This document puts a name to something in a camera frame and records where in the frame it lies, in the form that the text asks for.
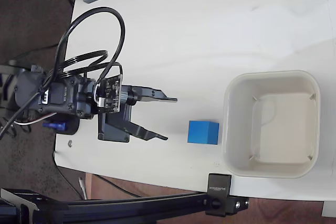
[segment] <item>white wire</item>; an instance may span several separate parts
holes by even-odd
[[[97,83],[96,86],[94,87],[95,89],[93,90],[93,99],[96,102],[96,104],[98,104],[98,100],[97,100],[97,89],[100,87],[100,83]]]
[[[47,119],[47,118],[49,118],[49,117],[51,117],[51,116],[53,116],[53,115],[56,115],[56,114],[57,114],[56,112],[54,112],[54,113],[50,113],[50,114],[47,114],[47,115],[44,115],[44,116],[40,117],[39,119],[33,120],[33,121],[31,121],[31,122],[20,123],[20,122],[16,122],[16,121],[14,121],[14,123],[15,123],[15,124],[18,124],[18,125],[22,125],[22,126],[24,126],[24,125],[31,125],[31,124],[33,124],[33,123],[40,122],[40,121],[42,121],[42,120],[44,120],[44,119]]]

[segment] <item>black cable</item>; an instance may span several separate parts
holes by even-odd
[[[86,18],[92,16],[93,14],[96,13],[111,13],[113,14],[117,20],[119,21],[120,24],[120,40],[119,40],[119,44],[117,46],[116,52],[114,53],[111,61],[109,62],[109,64],[106,66],[106,68],[104,69],[104,71],[101,73],[101,75],[99,76],[97,83],[99,83],[106,75],[107,73],[110,71],[110,69],[112,68],[113,64],[115,63],[115,61],[117,60],[124,40],[125,40],[125,23],[121,17],[121,15],[114,9],[110,8],[110,7],[97,7],[91,10],[88,10],[87,12],[83,13],[82,15],[80,15],[78,18],[76,18],[71,25],[69,26],[69,28],[67,29],[67,31],[62,35],[61,40],[59,41],[57,50],[56,50],[56,56],[55,56],[55,63],[54,63],[54,71],[52,72],[52,75],[50,78],[46,78],[45,82],[43,83],[42,86],[42,91],[45,91],[48,86],[56,79],[57,77],[57,73],[58,73],[58,68],[59,68],[59,61],[60,61],[60,57],[61,57],[61,53],[68,41],[68,37],[69,35],[72,33],[72,31]]]
[[[69,35],[72,33],[72,31],[86,18],[90,17],[93,14],[96,13],[111,13],[113,14],[119,21],[120,24],[120,40],[119,40],[119,44],[117,46],[116,52],[114,53],[111,61],[108,63],[108,65],[106,66],[106,68],[104,69],[104,71],[101,73],[100,77],[98,78],[97,83],[99,83],[106,75],[107,73],[110,71],[110,69],[112,68],[112,66],[114,65],[114,63],[116,62],[117,57],[119,56],[121,49],[122,49],[122,45],[124,43],[125,40],[125,23],[121,17],[121,15],[114,9],[110,8],[110,7],[97,7],[91,10],[88,10],[87,12],[83,13],[82,15],[80,15],[78,18],[76,18],[69,26],[69,28],[67,29],[67,31],[62,35],[57,49],[56,49],[56,55],[55,55],[55,62],[54,62],[54,68],[53,70],[51,70],[49,72],[49,74],[47,75],[47,78],[44,80],[43,84],[41,85],[41,87],[37,90],[37,92],[8,120],[7,124],[2,128],[1,132],[0,132],[0,139],[2,139],[2,137],[4,136],[4,134],[6,133],[6,131],[9,129],[9,127],[14,123],[14,121],[16,120],[16,118],[27,108],[29,107],[29,105],[35,101],[35,99],[39,96],[42,95],[51,85],[51,83],[53,81],[55,81],[57,74],[58,74],[58,69],[60,66],[60,58],[61,58],[61,54],[62,51],[68,41],[68,37]]]
[[[66,60],[64,62],[62,62],[60,65],[59,65],[59,68],[58,68],[58,74],[57,74],[57,77],[56,79],[59,79],[59,75],[62,74],[62,70],[66,67],[69,67],[73,64],[76,64],[78,62],[81,62],[81,61],[84,61],[84,60],[88,60],[88,59],[92,59],[92,58],[95,58],[95,57],[100,57],[98,60],[94,61],[93,63],[91,63],[89,66],[92,66],[92,65],[97,65],[98,63],[102,62],[103,60],[105,60],[107,57],[108,57],[108,52],[105,51],[105,50],[100,50],[100,51],[94,51],[94,52],[89,52],[87,54],[83,54],[83,55],[79,55],[79,56],[75,56],[69,60]],[[51,75],[52,75],[52,71],[49,72],[47,78],[50,78]]]
[[[77,189],[75,189],[75,187],[70,183],[69,180],[67,180],[67,178],[63,175],[63,173],[60,171],[60,169],[58,168],[57,164],[56,164],[56,161],[55,161],[55,157],[54,157],[54,153],[56,151],[56,140],[54,141],[54,151],[53,151],[53,155],[52,155],[52,161],[55,165],[55,168],[56,170],[58,171],[59,175],[65,180],[65,182],[71,187],[72,190],[74,190],[76,192],[76,194],[78,195],[78,197],[81,199],[81,200],[84,200],[84,197],[82,196],[82,194],[77,191]]]
[[[70,77],[70,76],[77,76],[77,75],[82,74],[82,73],[92,72],[92,71],[95,71],[97,69],[106,68],[108,66],[108,64],[109,63],[106,62],[106,63],[102,63],[102,64],[97,64],[97,65],[94,65],[94,66],[88,66],[88,67],[83,67],[83,68],[77,68],[77,69],[74,69],[74,70],[69,70],[69,71],[58,74],[56,78],[57,79],[64,79],[64,78],[67,78],[67,77]],[[120,63],[115,62],[113,65],[114,66],[119,66],[120,73],[122,74],[122,67],[121,67]]]
[[[113,183],[113,182],[111,182],[111,181],[105,179],[104,177],[102,177],[102,176],[100,176],[100,175],[97,175],[97,174],[94,174],[94,175],[95,175],[96,177],[98,177],[98,178],[104,180],[106,183],[110,184],[111,186],[114,186],[116,189],[121,190],[122,192],[124,192],[124,193],[126,193],[126,194],[128,194],[128,195],[131,195],[131,196],[133,196],[133,197],[135,197],[135,198],[142,198],[141,196],[139,196],[139,195],[137,195],[137,194],[131,193],[130,191],[127,191],[127,190],[125,190],[125,189],[123,189],[123,188],[117,186],[115,183]]]

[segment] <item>metal bracket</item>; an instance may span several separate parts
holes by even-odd
[[[225,217],[245,210],[249,198],[230,195],[231,175],[209,174],[208,179],[208,210],[207,215]]]
[[[63,222],[63,211],[67,204],[35,193],[31,190],[1,189],[0,196],[14,205],[18,211],[20,224]]]

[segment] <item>black clamp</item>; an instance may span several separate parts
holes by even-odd
[[[248,208],[249,198],[230,195],[230,186],[231,175],[209,174],[205,214],[225,217]]]

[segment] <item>circuit board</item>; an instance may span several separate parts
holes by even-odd
[[[121,82],[121,74],[101,81],[98,92],[98,111],[100,113],[120,111]]]

